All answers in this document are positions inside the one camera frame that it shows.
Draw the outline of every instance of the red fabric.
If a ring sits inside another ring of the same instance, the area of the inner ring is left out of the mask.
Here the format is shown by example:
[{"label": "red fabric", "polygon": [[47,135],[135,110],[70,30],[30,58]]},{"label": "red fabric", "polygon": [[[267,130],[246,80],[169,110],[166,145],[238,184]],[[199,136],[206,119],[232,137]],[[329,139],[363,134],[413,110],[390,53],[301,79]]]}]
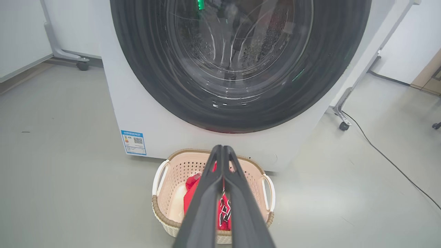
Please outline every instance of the red fabric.
[{"label": "red fabric", "polygon": [[[217,163],[214,164],[213,171],[216,170]],[[192,177],[189,177],[185,183],[187,188],[187,193],[184,195],[184,214],[187,213],[188,207],[190,206],[191,199],[193,198],[194,192],[199,184],[199,179],[201,174],[198,173]],[[230,201],[227,196],[222,194],[222,198],[219,200],[217,208],[217,228],[219,230],[231,230],[231,207]]]}]

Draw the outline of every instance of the white wall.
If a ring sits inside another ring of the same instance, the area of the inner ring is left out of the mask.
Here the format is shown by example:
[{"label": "white wall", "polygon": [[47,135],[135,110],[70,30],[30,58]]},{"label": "white wall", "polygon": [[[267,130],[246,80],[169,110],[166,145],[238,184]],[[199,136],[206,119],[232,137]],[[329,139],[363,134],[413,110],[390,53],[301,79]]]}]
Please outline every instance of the white wall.
[{"label": "white wall", "polygon": [[372,70],[410,84],[440,48],[441,0],[423,0],[411,7]]},{"label": "white wall", "polygon": [[52,54],[39,0],[0,0],[0,82]]},{"label": "white wall", "polygon": [[91,0],[45,0],[61,49],[100,57]]},{"label": "white wall", "polygon": [[345,90],[354,86],[364,76],[377,56],[377,51],[384,46],[412,4],[413,0],[372,0],[363,39],[351,63],[336,83],[336,85],[341,85],[339,81],[344,81],[340,91],[332,100],[331,106],[335,106]]}]

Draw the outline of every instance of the woven brown rim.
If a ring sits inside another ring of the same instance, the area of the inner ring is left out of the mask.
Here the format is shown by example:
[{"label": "woven brown rim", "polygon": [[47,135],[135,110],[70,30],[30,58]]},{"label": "woven brown rim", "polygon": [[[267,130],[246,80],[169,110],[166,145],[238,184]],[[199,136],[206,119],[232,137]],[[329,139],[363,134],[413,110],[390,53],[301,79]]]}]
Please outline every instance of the woven brown rim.
[{"label": "woven brown rim", "polygon": [[[174,157],[178,156],[179,154],[186,153],[186,152],[197,152],[197,153],[205,153],[205,154],[211,153],[211,151],[209,151],[209,150],[202,150],[202,149],[182,149],[182,150],[179,150],[179,151],[173,153],[172,155],[170,155],[170,157],[168,159],[171,161]],[[260,168],[260,166],[256,163],[256,161],[253,161],[250,158],[246,158],[243,156],[237,156],[237,158],[240,158],[242,160],[245,160],[247,162],[252,163],[255,167],[257,167],[257,169],[259,169],[259,171],[262,175],[265,174],[265,171],[262,170],[262,168]],[[153,211],[155,212],[156,216],[161,220],[161,222],[163,222],[166,225],[169,225],[171,227],[177,227],[177,228],[181,227],[181,223],[168,219],[161,212],[161,210],[159,210],[158,197],[156,195],[154,195],[152,197],[152,204],[153,204]],[[268,219],[266,220],[266,227],[269,227],[272,224],[273,219],[274,219],[274,212],[270,212],[268,214]],[[231,236],[231,231],[218,230],[217,234],[220,236]]]},{"label": "woven brown rim", "polygon": [[[152,204],[153,204],[153,211],[155,211],[156,216],[161,220],[162,223],[165,223],[166,225],[169,225],[171,227],[177,227],[177,228],[181,227],[181,223],[172,221],[162,214],[161,210],[159,210],[158,197],[156,195],[152,197]],[[266,220],[267,228],[269,228],[269,226],[273,223],[273,219],[274,219],[274,212],[270,212],[268,214],[268,219]],[[231,236],[231,231],[218,230],[217,235]]]}]

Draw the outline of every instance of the beige laundry basket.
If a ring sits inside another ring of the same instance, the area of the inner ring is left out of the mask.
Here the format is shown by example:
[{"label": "beige laundry basket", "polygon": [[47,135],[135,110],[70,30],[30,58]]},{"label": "beige laundry basket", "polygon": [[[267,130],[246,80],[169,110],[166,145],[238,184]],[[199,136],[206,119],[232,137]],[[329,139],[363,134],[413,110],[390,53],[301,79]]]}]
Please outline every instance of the beige laundry basket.
[{"label": "beige laundry basket", "polygon": [[[153,212],[165,231],[173,237],[177,236],[184,218],[183,199],[187,192],[185,182],[190,176],[203,172],[209,155],[210,151],[208,150],[180,150],[165,160],[156,172],[152,190]],[[276,203],[273,182],[254,161],[240,156],[238,156],[238,160],[247,177],[266,226],[269,227],[273,222],[273,211]],[[271,191],[269,205],[264,180],[267,180]],[[231,244],[231,242],[231,231],[217,231],[218,244]]]}]

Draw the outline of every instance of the washing machine drum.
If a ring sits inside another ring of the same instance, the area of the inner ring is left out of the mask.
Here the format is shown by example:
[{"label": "washing machine drum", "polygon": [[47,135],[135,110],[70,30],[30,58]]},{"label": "washing machine drum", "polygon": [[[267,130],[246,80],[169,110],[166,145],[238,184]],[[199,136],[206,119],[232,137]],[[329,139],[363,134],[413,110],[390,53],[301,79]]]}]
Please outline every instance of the washing machine drum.
[{"label": "washing machine drum", "polygon": [[247,133],[328,92],[360,43],[370,0],[111,0],[111,8],[151,96],[195,126]]}]

